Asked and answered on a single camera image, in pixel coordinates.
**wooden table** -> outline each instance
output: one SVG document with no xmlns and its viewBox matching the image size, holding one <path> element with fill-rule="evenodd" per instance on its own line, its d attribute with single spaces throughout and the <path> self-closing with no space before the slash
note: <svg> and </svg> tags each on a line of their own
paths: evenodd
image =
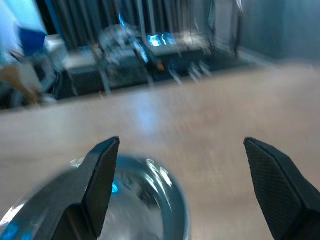
<svg viewBox="0 0 320 240">
<path fill-rule="evenodd" d="M 243 146 L 279 148 L 320 189 L 320 71 L 285 65 L 219 74 L 0 115 L 0 215 L 97 143 L 162 161 L 185 190 L 193 240 L 272 239 Z"/>
</svg>

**metal bowl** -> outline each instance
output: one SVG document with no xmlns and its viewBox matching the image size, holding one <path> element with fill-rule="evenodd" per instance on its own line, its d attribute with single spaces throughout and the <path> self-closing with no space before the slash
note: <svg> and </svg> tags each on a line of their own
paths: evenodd
<svg viewBox="0 0 320 240">
<path fill-rule="evenodd" d="M 78 167 L 83 159 L 72 161 Z M 70 171 L 17 202 L 0 222 L 0 234 L 27 203 L 39 200 L 29 211 L 28 226 L 35 233 L 46 214 L 50 188 L 63 184 Z M 184 194 L 173 175 L 149 158 L 119 156 L 116 162 L 112 195 L 99 240 L 188 240 L 190 216 Z"/>
</svg>

